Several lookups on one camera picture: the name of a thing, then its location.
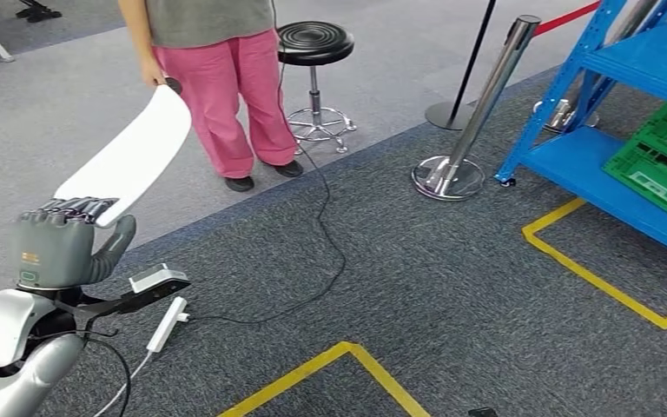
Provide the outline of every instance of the black cable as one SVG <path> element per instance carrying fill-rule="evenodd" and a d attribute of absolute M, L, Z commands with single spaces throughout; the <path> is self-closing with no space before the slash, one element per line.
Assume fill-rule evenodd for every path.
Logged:
<path fill-rule="evenodd" d="M 126 394 L 124 395 L 124 400 L 122 403 L 122 409 L 119 411 L 119 416 L 118 417 L 123 417 L 124 413 L 126 412 L 127 406 L 129 405 L 129 397 L 131 396 L 131 371 L 129 370 L 129 364 L 126 362 L 126 359 L 124 359 L 123 355 L 116 349 L 113 345 L 108 343 L 107 341 L 101 341 L 99 339 L 92 339 L 88 338 L 89 342 L 97 343 L 111 352 L 113 352 L 118 358 L 119 361 L 122 363 L 122 367 L 124 368 L 124 376 L 126 378 Z"/>
<path fill-rule="evenodd" d="M 102 336 L 102 337 L 114 337 L 117 334 L 119 334 L 118 329 L 114 329 L 111 333 L 102 333 L 102 332 L 94 332 L 92 330 L 67 330 L 64 332 L 57 332 L 57 333 L 52 333 L 52 334 L 46 334 L 44 336 L 34 336 L 33 334 L 30 334 L 29 339 L 31 341 L 43 341 L 45 339 L 49 339 L 51 337 L 57 337 L 57 336 L 62 336 L 65 334 L 95 334 L 96 336 Z"/>
<path fill-rule="evenodd" d="M 274 19 L 274 27 L 275 30 L 277 30 L 277 9 L 274 5 L 274 0 L 270 0 L 272 4 L 272 12 L 273 12 L 273 19 Z M 285 51 L 285 43 L 281 43 L 282 45 L 282 68 L 280 70 L 280 83 L 277 85 L 277 94 L 278 94 L 278 100 L 277 104 L 280 107 L 280 113 L 282 114 L 282 117 L 286 118 L 285 116 L 285 110 L 282 108 L 282 100 L 281 100 L 281 95 L 282 95 L 282 82 L 285 77 L 285 55 L 287 52 Z M 285 123 L 287 126 L 287 129 L 290 131 L 290 135 L 294 137 L 293 131 L 290 129 L 290 126 Z M 304 308 L 308 304 L 318 301 L 320 298 L 322 298 L 324 295 L 326 295 L 329 291 L 331 291 L 331 288 L 336 285 L 336 282 L 341 278 L 341 276 L 344 274 L 344 271 L 347 269 L 347 256 L 344 254 L 344 251 L 341 250 L 339 245 L 336 244 L 336 241 L 331 237 L 331 232 L 328 229 L 328 226 L 326 223 L 323 221 L 323 215 L 326 213 L 326 207 L 328 207 L 328 203 L 331 201 L 331 187 L 328 185 L 328 180 L 325 175 L 320 171 L 320 168 L 318 165 L 315 163 L 313 158 L 306 152 L 305 149 L 300 147 L 300 150 L 302 150 L 303 155 L 306 156 L 306 158 L 310 161 L 311 165 L 313 165 L 315 171 L 318 173 L 321 181 L 323 182 L 323 187 L 326 190 L 326 198 L 323 201 L 323 204 L 320 206 L 320 210 L 318 212 L 318 215 L 315 217 L 316 221 L 318 222 L 320 229 L 323 230 L 323 235 L 326 237 L 328 240 L 328 243 L 333 247 L 333 249 L 336 251 L 336 253 L 339 254 L 339 257 L 341 258 L 341 265 L 339 267 L 339 270 L 336 272 L 336 274 L 328 281 L 328 284 L 317 294 L 313 295 L 312 297 L 308 298 L 307 300 L 304 300 L 302 302 L 299 302 L 298 304 L 293 305 L 291 308 L 287 308 L 285 310 L 280 311 L 279 313 L 272 314 L 269 317 L 266 317 L 264 319 L 259 319 L 259 320 L 253 320 L 253 321 L 247 321 L 247 320 L 237 320 L 229 317 L 225 317 L 222 315 L 208 315 L 208 316 L 201 316 L 201 317 L 190 317 L 190 321 L 199 321 L 199 320 L 218 320 L 218 321 L 230 321 L 232 323 L 236 324 L 262 324 L 267 321 L 274 320 L 278 317 L 281 317 L 286 314 L 293 313 L 294 311 L 297 311 L 301 308 Z"/>

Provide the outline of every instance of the yellow tape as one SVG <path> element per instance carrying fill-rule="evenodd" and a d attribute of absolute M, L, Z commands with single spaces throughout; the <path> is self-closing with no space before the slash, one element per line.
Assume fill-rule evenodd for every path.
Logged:
<path fill-rule="evenodd" d="M 360 345 L 342 341 L 326 352 L 293 369 L 218 417 L 240 417 L 261 407 L 308 376 L 320 371 L 344 354 L 351 353 L 374 379 L 413 417 L 430 417 L 426 410 Z"/>
<path fill-rule="evenodd" d="M 311 374 L 318 372 L 329 363 L 336 361 L 341 356 L 349 352 L 348 343 L 342 342 L 331 347 L 326 352 L 319 354 L 310 361 L 293 369 L 279 380 L 267 385 L 256 394 L 251 395 L 239 404 L 231 407 L 229 410 L 219 414 L 219 417 L 237 417 L 251 413 L 264 403 L 272 400 L 283 391 L 292 387 L 300 381 L 305 380 Z"/>
<path fill-rule="evenodd" d="M 430 417 L 430 414 L 363 347 L 351 345 L 351 353 L 408 414 L 412 417 Z"/>
<path fill-rule="evenodd" d="M 558 263 L 560 263 L 561 265 L 564 265 L 571 272 L 581 276 L 582 278 L 587 280 L 590 284 L 604 291 L 606 294 L 608 294 L 615 300 L 623 303 L 627 308 L 630 308 L 631 310 L 640 314 L 646 320 L 652 322 L 653 324 L 659 326 L 660 328 L 667 329 L 667 318 L 654 312 L 650 308 L 647 308 L 646 306 L 636 301 L 632 297 L 623 293 L 619 289 L 613 287 L 607 281 L 594 275 L 589 269 L 582 267 L 574 260 L 570 259 L 568 256 L 556 250 L 553 246 L 549 245 L 548 243 L 544 242 L 543 240 L 535 236 L 537 232 L 543 230 L 544 228 L 557 222 L 558 220 L 566 217 L 567 215 L 569 215 L 570 213 L 581 207 L 583 204 L 584 201 L 580 198 L 571 200 L 570 202 L 557 208 L 551 213 L 544 215 L 535 222 L 523 227 L 523 236 L 530 244 L 532 244 L 542 252 L 550 255 L 553 259 L 558 261 Z"/>

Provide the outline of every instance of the stanchion base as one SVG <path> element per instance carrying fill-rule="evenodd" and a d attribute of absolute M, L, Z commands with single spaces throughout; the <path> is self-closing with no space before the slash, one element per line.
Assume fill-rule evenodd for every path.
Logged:
<path fill-rule="evenodd" d="M 533 106 L 533 113 L 538 110 L 538 107 L 542 103 L 543 102 L 538 102 Z M 553 133 L 563 133 L 572 118 L 574 118 L 574 110 L 569 108 L 569 101 L 562 98 L 558 101 L 558 105 L 553 110 L 553 113 L 551 113 L 551 117 L 549 117 L 548 122 L 543 126 L 543 129 Z M 585 126 L 589 126 L 590 128 L 597 127 L 598 124 L 599 115 L 596 112 L 587 117 L 587 120 L 584 123 Z"/>
<path fill-rule="evenodd" d="M 439 187 L 449 166 L 448 156 L 434 156 L 413 169 L 415 188 L 434 200 L 452 202 L 477 194 L 484 185 L 485 173 L 476 163 L 464 160 L 450 184 Z"/>
<path fill-rule="evenodd" d="M 452 121 L 449 121 L 452 110 L 453 103 L 443 102 L 434 104 L 426 110 L 426 120 L 442 129 L 464 130 L 469 123 L 469 119 L 472 118 L 474 107 L 460 105 L 456 117 Z"/>

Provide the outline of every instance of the hand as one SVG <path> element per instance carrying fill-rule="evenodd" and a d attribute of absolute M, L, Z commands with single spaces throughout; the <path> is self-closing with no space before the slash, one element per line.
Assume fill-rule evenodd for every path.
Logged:
<path fill-rule="evenodd" d="M 72 288 L 108 278 L 136 233 L 136 220 L 122 217 L 95 254 L 93 218 L 113 202 L 94 198 L 50 200 L 19 217 L 13 261 L 26 288 Z"/>
<path fill-rule="evenodd" d="M 142 80 L 149 87 L 166 84 L 165 75 L 154 57 L 142 59 Z"/>

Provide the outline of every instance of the robot finger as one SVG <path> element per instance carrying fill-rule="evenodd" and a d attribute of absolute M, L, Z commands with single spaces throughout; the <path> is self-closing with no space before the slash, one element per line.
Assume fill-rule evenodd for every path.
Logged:
<path fill-rule="evenodd" d="M 62 211 L 57 213 L 49 213 L 44 221 L 56 226 L 62 226 L 67 221 L 67 217 Z"/>
<path fill-rule="evenodd" d="M 102 199 L 92 202 L 88 207 L 85 208 L 83 213 L 88 215 L 90 219 L 96 219 L 99 215 L 102 215 L 109 207 L 113 206 L 116 202 L 116 199 Z"/>
<path fill-rule="evenodd" d="M 64 202 L 65 202 L 65 200 L 62 200 L 62 199 L 59 199 L 59 198 L 53 198 L 53 199 L 49 200 L 48 202 L 44 203 L 42 205 L 42 207 L 40 207 L 39 209 L 40 210 L 50 210 L 50 209 L 53 209 L 58 204 L 62 204 Z"/>
<path fill-rule="evenodd" d="M 63 200 L 61 202 L 58 202 L 54 206 L 52 206 L 51 209 L 53 210 L 65 210 L 65 209 L 72 209 L 74 205 L 79 203 L 80 201 L 84 200 L 85 197 L 76 197 L 76 198 L 71 198 L 69 200 Z"/>
<path fill-rule="evenodd" d="M 47 219 L 48 213 L 42 210 L 30 211 L 24 220 L 29 220 L 32 223 L 41 223 Z"/>
<path fill-rule="evenodd" d="M 75 210 L 76 212 L 83 212 L 86 206 L 93 202 L 95 198 L 93 197 L 84 197 L 79 199 L 70 200 L 72 203 L 65 206 L 67 209 Z"/>

